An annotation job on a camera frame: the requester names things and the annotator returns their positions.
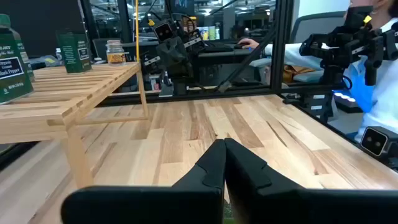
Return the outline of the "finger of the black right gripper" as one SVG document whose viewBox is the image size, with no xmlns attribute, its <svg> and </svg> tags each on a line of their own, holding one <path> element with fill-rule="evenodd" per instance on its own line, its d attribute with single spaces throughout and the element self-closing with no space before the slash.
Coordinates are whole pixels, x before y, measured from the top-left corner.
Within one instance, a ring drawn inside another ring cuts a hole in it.
<svg viewBox="0 0 398 224">
<path fill-rule="evenodd" d="M 168 39 L 157 46 L 158 56 L 160 57 L 165 67 L 169 67 L 172 64 L 171 54 L 174 50 L 173 41 L 174 41 L 173 39 Z"/>
<path fill-rule="evenodd" d="M 180 37 L 173 38 L 173 63 L 175 66 L 186 66 L 189 62 L 188 54 Z"/>
</svg>

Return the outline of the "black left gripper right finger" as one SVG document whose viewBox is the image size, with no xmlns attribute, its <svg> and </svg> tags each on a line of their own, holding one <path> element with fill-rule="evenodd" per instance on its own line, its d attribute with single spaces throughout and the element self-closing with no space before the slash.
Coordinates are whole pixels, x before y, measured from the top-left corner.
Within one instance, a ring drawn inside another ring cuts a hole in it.
<svg viewBox="0 0 398 224">
<path fill-rule="evenodd" d="M 398 190 L 306 189 L 231 138 L 225 180 L 245 224 L 398 224 Z"/>
</svg>

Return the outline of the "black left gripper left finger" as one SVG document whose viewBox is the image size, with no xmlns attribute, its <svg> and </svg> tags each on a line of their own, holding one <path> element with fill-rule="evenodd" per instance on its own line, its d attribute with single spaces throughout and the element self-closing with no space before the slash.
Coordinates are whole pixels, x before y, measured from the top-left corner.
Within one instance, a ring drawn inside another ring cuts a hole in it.
<svg viewBox="0 0 398 224">
<path fill-rule="evenodd" d="M 62 203 L 63 224 L 222 224 L 226 144 L 217 139 L 171 187 L 92 186 Z"/>
</svg>

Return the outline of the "small glass saffron jar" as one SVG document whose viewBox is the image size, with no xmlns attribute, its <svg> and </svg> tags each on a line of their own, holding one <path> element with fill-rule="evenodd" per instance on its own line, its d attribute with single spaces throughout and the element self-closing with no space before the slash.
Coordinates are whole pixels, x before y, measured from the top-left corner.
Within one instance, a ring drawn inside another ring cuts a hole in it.
<svg viewBox="0 0 398 224">
<path fill-rule="evenodd" d="M 107 61 L 110 65 L 124 65 L 125 51 L 120 40 L 108 40 L 106 43 Z"/>
</svg>

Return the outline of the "green black pepper tin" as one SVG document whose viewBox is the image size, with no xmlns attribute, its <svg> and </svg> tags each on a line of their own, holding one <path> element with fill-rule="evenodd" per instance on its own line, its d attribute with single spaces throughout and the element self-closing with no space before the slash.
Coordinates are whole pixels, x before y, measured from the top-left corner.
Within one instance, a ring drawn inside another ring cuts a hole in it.
<svg viewBox="0 0 398 224">
<path fill-rule="evenodd" d="M 58 30 L 56 35 L 67 73 L 91 70 L 91 51 L 86 35 L 70 30 Z"/>
<path fill-rule="evenodd" d="M 0 105 L 33 92 L 14 34 L 0 29 Z"/>
</svg>

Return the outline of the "slatted wooden shelf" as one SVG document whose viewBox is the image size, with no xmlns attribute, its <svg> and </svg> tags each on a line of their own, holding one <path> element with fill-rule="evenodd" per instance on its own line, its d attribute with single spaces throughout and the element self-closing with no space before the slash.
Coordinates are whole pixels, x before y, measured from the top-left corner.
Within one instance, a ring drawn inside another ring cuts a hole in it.
<svg viewBox="0 0 398 224">
<path fill-rule="evenodd" d="M 83 73 L 63 67 L 36 71 L 34 92 L 0 105 L 0 144 L 59 139 L 78 188 L 94 184 L 79 125 L 134 121 L 132 116 L 86 119 L 85 116 L 131 77 L 139 85 L 142 119 L 149 117 L 141 65 L 93 65 Z"/>
</svg>

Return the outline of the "dark office desk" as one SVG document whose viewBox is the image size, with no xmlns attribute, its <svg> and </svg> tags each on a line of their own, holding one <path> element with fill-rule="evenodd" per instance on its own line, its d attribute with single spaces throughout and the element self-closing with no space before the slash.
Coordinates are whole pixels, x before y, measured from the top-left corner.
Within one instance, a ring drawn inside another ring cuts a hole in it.
<svg viewBox="0 0 398 224">
<path fill-rule="evenodd" d="M 159 70 L 157 67 L 146 68 L 144 66 L 145 60 L 157 56 L 155 48 L 158 44 L 157 41 L 142 42 L 139 44 L 140 60 L 146 73 L 154 73 L 156 70 Z M 253 49 L 234 49 L 235 45 L 229 42 L 206 41 L 205 44 L 205 48 L 198 55 L 193 56 L 192 65 L 196 68 L 227 64 L 237 66 L 253 52 Z M 265 84 L 266 76 L 264 68 L 266 64 L 264 54 L 259 53 L 259 55 L 253 58 L 248 67 L 242 71 L 239 77 L 242 79 L 247 78 L 249 82 Z"/>
</svg>

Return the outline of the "person's hand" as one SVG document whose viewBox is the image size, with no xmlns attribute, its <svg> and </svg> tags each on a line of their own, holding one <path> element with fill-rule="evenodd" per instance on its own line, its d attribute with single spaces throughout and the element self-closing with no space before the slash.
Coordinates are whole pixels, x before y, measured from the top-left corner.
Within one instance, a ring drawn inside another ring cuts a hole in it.
<svg viewBox="0 0 398 224">
<path fill-rule="evenodd" d="M 253 39 L 249 39 L 249 38 L 243 38 L 238 42 L 238 45 L 242 48 L 242 49 L 255 49 L 259 43 L 256 42 Z"/>
</svg>

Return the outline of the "brown bag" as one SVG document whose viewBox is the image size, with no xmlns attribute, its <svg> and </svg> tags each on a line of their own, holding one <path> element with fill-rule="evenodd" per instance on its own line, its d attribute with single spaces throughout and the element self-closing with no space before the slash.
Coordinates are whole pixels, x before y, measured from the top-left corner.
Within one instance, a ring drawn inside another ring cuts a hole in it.
<svg viewBox="0 0 398 224">
<path fill-rule="evenodd" d="M 315 70 L 311 68 L 305 68 L 296 65 L 284 65 L 283 82 L 292 83 L 294 81 L 294 76 L 314 71 Z"/>
</svg>

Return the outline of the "grey office chair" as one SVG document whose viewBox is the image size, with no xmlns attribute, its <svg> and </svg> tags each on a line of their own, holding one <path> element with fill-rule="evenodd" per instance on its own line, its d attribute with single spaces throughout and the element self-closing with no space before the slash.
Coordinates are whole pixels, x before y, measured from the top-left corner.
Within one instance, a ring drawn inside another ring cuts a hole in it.
<svg viewBox="0 0 398 224">
<path fill-rule="evenodd" d="M 289 44 L 302 43 L 310 34 L 328 34 L 344 24 L 345 11 L 325 12 L 299 17 L 293 26 Z"/>
</svg>

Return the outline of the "person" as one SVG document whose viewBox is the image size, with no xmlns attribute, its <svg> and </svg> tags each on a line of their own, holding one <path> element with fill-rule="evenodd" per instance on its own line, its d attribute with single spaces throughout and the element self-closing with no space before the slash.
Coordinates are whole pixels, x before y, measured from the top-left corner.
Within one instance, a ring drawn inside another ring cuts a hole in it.
<svg viewBox="0 0 398 224">
<path fill-rule="evenodd" d="M 383 32 L 398 23 L 398 0 L 349 0 L 350 7 L 372 6 L 373 29 Z M 364 83 L 366 57 L 354 62 L 344 71 L 351 80 L 350 94 L 364 112 L 362 123 L 351 137 L 360 142 L 367 127 L 380 126 L 398 134 L 398 59 L 385 60 L 377 70 L 374 86 Z"/>
</svg>

